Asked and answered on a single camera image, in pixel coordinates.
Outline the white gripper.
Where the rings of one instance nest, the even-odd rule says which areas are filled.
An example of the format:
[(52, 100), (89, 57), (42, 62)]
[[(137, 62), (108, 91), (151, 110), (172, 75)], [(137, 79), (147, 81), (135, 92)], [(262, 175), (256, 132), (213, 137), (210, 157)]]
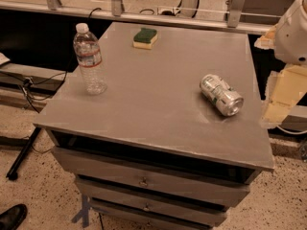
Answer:
[(277, 26), (270, 27), (254, 43), (258, 49), (274, 49), (277, 59), (289, 63), (280, 72), (271, 71), (268, 77), (261, 117), (263, 125), (281, 125), (307, 93), (306, 9), (307, 0), (295, 0)]

